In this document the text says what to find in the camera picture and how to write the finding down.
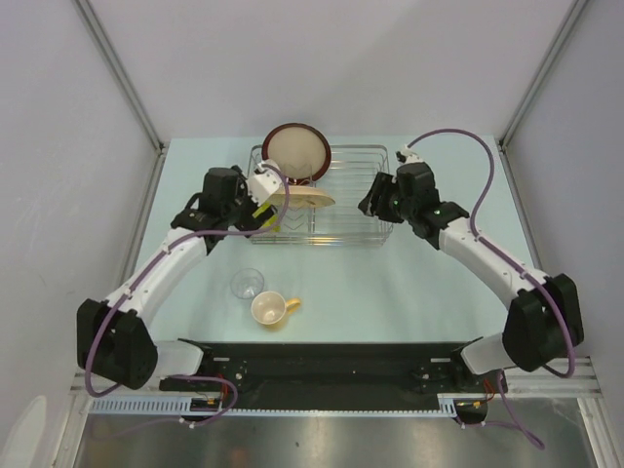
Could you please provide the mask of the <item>red rimmed round plate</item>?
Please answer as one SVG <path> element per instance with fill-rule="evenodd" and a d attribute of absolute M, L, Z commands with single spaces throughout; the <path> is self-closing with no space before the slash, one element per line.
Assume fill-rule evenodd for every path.
<path fill-rule="evenodd" d="M 316 128 L 287 123 L 274 128 L 261 145 L 263 161 L 277 165 L 288 182 L 307 185 L 318 181 L 330 168 L 332 149 Z"/>

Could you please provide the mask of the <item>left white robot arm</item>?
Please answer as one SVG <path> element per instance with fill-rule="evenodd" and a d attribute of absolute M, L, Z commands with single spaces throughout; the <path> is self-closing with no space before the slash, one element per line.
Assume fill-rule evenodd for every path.
<path fill-rule="evenodd" d="M 193 194 L 171 222 L 155 253 L 106 299 L 85 300 L 77 311 L 77 362 L 85 388 L 95 397 L 92 378 L 137 390 L 152 378 L 182 378 L 192 388 L 209 387 L 215 365 L 198 344 L 183 339 L 157 341 L 149 330 L 177 284 L 227 236 L 252 237 L 277 227 L 283 212 L 259 214 L 287 178 L 272 160 L 251 176 L 237 166 L 211 168 L 201 191 Z"/>

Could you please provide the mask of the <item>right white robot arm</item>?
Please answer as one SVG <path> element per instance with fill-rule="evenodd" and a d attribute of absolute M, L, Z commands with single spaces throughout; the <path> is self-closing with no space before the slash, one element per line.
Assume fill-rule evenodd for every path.
<path fill-rule="evenodd" d="M 449 367 L 457 389 L 474 390 L 490 371 L 535 371 L 562 356 L 575 366 L 574 349 L 584 330 L 573 280 L 529 268 L 497 247 L 467 211 L 441 201 L 426 163 L 404 164 L 393 175 L 378 173 L 358 208 L 382 221 L 407 222 L 416 237 L 463 264 L 506 307 L 503 331 L 464 345 L 461 360 Z"/>

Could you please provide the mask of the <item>cream mug yellow handle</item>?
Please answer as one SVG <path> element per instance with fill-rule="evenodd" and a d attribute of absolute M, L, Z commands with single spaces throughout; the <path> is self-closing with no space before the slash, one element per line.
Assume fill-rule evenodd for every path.
<path fill-rule="evenodd" d="M 251 314 L 260 326 L 277 331 L 301 305 L 300 298 L 285 299 L 278 292 L 261 292 L 253 299 Z"/>

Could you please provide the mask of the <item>clear plastic cup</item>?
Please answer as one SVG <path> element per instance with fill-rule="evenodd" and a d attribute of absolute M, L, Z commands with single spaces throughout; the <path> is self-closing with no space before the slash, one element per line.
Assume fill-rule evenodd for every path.
<path fill-rule="evenodd" d="M 254 299 L 264 290 L 264 276 L 257 269 L 243 268 L 232 277 L 230 290 L 240 299 Z"/>

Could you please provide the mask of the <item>metal wire dish rack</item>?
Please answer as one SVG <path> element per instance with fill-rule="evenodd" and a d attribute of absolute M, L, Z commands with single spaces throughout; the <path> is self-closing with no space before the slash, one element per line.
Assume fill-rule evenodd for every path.
<path fill-rule="evenodd" d="M 392 224 L 367 217 L 358 205 L 379 172 L 390 171 L 388 152 L 379 144 L 336 144 L 331 164 L 320 180 L 311 182 L 334 199 L 325 208 L 289 210 L 280 229 L 252 237 L 259 245 L 379 247 L 392 232 Z"/>

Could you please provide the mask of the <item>white ceramic bowl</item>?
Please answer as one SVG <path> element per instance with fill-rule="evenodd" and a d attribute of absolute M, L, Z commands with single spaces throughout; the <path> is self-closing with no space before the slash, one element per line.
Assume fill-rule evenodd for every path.
<path fill-rule="evenodd" d="M 257 164 L 255 169 L 253 170 L 254 177 L 271 176 L 271 175 L 272 175 L 271 168 L 264 163 Z"/>

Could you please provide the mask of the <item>beige oval bird plate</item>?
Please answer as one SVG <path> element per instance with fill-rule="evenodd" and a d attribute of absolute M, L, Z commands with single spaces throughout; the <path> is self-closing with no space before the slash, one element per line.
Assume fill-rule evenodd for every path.
<path fill-rule="evenodd" d="M 306 186 L 291 186 L 289 196 L 286 191 L 280 189 L 272 194 L 267 202 L 274 206 L 288 205 L 290 208 L 313 208 L 320 209 L 335 204 L 334 198 L 326 191 Z"/>

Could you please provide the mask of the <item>lime green bowl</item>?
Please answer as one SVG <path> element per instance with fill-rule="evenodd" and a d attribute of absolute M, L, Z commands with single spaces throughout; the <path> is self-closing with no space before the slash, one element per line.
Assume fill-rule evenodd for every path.
<path fill-rule="evenodd" d="M 279 229 L 280 211 L 273 205 L 264 204 L 257 208 L 252 214 L 253 230 L 276 231 Z"/>

